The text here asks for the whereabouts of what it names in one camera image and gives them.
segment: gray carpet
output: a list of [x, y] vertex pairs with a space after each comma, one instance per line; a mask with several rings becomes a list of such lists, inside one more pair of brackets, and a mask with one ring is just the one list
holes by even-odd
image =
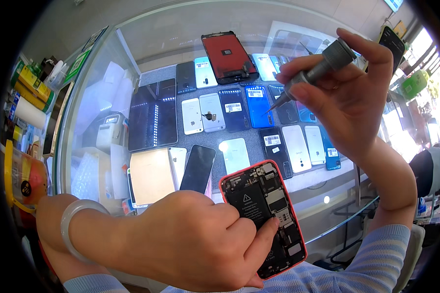
[[[143, 86], [147, 84], [152, 84], [158, 81], [171, 79], [171, 78], [176, 78], [176, 65], [171, 65], [168, 67], [163, 67], [160, 69], [155, 69], [153, 71], [143, 73], [141, 75], [140, 85]], [[262, 82], [262, 85], [266, 87], [266, 92], [269, 96], [269, 102], [272, 104], [273, 101], [270, 96], [269, 88], [267, 87], [270, 84], [278, 84], [278, 82]], [[227, 174], [227, 170], [225, 168], [225, 163], [223, 160], [223, 153], [218, 149], [218, 145], [224, 140], [242, 137], [246, 141], [246, 148], [248, 150], [248, 156], [251, 165], [263, 161], [265, 160], [265, 154], [264, 154], [264, 148], [262, 146], [261, 138], [259, 136], [260, 128], [251, 128], [249, 130], [234, 132], [234, 133], [230, 133], [226, 130], [220, 130], [210, 133], [201, 132], [187, 136], [184, 134], [183, 124], [182, 124], [181, 102], [184, 100], [199, 97], [201, 95], [210, 94], [210, 93], [218, 92], [220, 90], [226, 90], [232, 88], [241, 89], [244, 104], [246, 105], [246, 108], [248, 108], [244, 87], [240, 86], [239, 84], [218, 85], [216, 87], [198, 89], [196, 91], [182, 93], [176, 96], [178, 143], [173, 146], [178, 148], [185, 148], [189, 152], [194, 144], [199, 144], [209, 148], [213, 148], [217, 151], [217, 157], [215, 158], [212, 168], [212, 189], [214, 190], [214, 192], [215, 190], [218, 190], [218, 182], [220, 181], [220, 179]], [[272, 113], [274, 117], [275, 126], [279, 126], [279, 127], [285, 126], [280, 123], [279, 117], [277, 116], [277, 112], [275, 110], [272, 110]], [[287, 126], [288, 125], [300, 125], [305, 134], [303, 128], [304, 126], [317, 125], [317, 123], [298, 122], [298, 123], [287, 124]], [[307, 170], [306, 172], [312, 172], [313, 170], [325, 168], [325, 167], [326, 165], [313, 166], [310, 170]]]

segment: wall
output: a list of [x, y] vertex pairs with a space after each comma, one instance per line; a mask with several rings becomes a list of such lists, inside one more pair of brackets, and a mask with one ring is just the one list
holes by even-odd
[[[65, 59], [89, 36], [108, 24], [121, 23], [144, 11], [189, 0], [85, 0], [78, 6], [72, 0], [54, 0], [37, 22], [22, 49], [25, 56], [40, 61], [54, 55]], [[385, 17], [391, 13], [383, 0], [277, 0], [314, 11], [348, 25], [375, 39]], [[402, 20], [408, 26], [414, 18], [407, 3], [391, 19], [395, 26]]]

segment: hand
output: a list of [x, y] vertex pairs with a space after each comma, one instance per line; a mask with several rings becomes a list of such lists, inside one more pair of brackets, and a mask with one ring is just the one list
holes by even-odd
[[[368, 73], [349, 64], [328, 73], [316, 86], [293, 85], [289, 92], [322, 122], [336, 149], [359, 163], [375, 143], [393, 71], [393, 55], [375, 42], [337, 29], [352, 49], [368, 60]], [[309, 70], [322, 55], [296, 58], [281, 66], [276, 78], [285, 84], [301, 70]]]
[[126, 254], [114, 268], [195, 292], [262, 288], [256, 271], [279, 224], [272, 218], [256, 233], [233, 206], [194, 191], [171, 193], [127, 218]]

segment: light blue sleeve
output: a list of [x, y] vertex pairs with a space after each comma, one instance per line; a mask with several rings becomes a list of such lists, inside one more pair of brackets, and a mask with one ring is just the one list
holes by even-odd
[[68, 293], [129, 293], [114, 277], [107, 274], [92, 274], [76, 277], [64, 283]]
[[[367, 235], [351, 265], [332, 272], [307, 262], [264, 282], [263, 289], [243, 287], [235, 293], [390, 293], [403, 266], [411, 231], [404, 225], [387, 225]], [[168, 287], [163, 293], [187, 291]]]

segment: woman's right hand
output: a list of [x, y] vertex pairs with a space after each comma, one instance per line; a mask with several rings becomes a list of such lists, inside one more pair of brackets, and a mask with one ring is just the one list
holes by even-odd
[[[322, 122], [336, 149], [358, 164], [375, 143], [392, 77], [393, 55], [386, 47], [347, 30], [337, 29], [337, 35], [368, 60], [368, 73], [349, 64], [328, 73], [316, 86], [298, 83], [289, 92]], [[320, 54], [296, 58], [282, 65], [276, 78], [285, 84], [321, 60]]]

